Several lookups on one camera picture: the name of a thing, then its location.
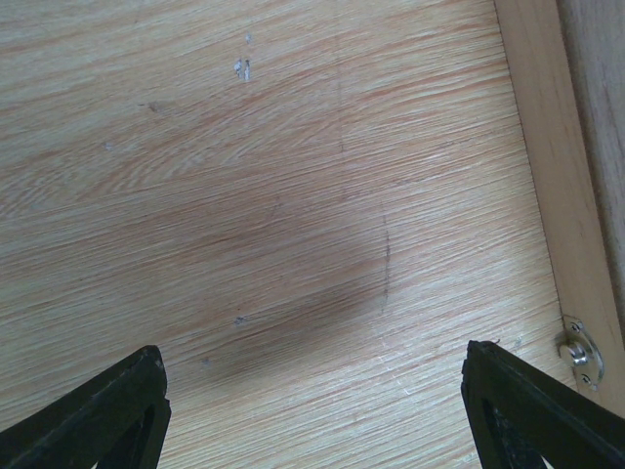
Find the wooden border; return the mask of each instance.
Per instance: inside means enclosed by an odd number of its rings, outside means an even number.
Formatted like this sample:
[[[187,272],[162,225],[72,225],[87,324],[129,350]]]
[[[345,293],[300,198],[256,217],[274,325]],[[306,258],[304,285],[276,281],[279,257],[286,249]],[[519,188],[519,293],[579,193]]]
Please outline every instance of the wooden border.
[[[562,313],[581,319],[602,352],[597,392],[625,416],[625,350],[557,0],[494,0],[517,96]]]

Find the wooden plank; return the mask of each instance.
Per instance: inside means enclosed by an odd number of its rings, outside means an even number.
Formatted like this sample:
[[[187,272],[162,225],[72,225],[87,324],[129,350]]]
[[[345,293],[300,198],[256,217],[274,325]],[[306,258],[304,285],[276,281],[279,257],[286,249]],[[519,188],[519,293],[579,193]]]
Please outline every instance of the wooden plank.
[[[625,2],[560,2],[564,45],[603,221],[621,330],[625,319]]]
[[[477,466],[470,339],[574,386],[490,0],[3,16],[0,428],[145,343],[163,468]]]
[[[625,351],[556,0],[495,0],[562,313],[583,320],[605,361],[599,392],[625,415]]]

